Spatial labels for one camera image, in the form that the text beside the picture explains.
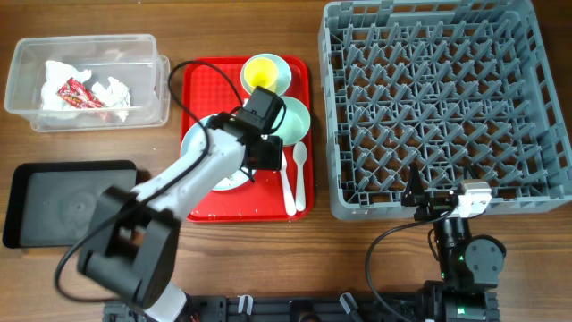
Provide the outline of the red strawberry snack wrapper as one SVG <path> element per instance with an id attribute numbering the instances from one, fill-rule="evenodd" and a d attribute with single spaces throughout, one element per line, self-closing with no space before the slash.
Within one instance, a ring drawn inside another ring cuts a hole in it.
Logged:
<path id="1" fill-rule="evenodd" d="M 56 95 L 68 105 L 78 109 L 104 107 L 104 103 L 102 101 L 100 101 L 81 82 L 74 78 L 68 79 L 62 87 L 57 90 Z"/>

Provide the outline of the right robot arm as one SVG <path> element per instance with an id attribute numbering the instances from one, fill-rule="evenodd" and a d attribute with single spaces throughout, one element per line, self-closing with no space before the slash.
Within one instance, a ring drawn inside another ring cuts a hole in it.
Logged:
<path id="1" fill-rule="evenodd" d="M 492 188 L 481 179 L 465 179 L 445 197 L 425 191 L 412 165 L 401 205 L 414 207 L 417 224 L 433 226 L 433 253 L 441 281 L 427 281 L 419 291 L 417 321 L 499 321 L 497 294 L 506 247 L 490 235 L 474 236 L 469 220 L 485 213 Z"/>

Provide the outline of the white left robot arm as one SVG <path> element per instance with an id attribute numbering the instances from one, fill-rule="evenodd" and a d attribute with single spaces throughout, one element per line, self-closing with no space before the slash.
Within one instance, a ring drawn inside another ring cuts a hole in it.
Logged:
<path id="1" fill-rule="evenodd" d="M 220 113 L 201 124 L 201 142 L 155 178 L 100 197 L 88 233 L 73 249 L 77 270 L 154 321 L 189 321 L 190 297 L 171 279 L 181 222 L 241 168 L 277 170 L 283 115 Z"/>

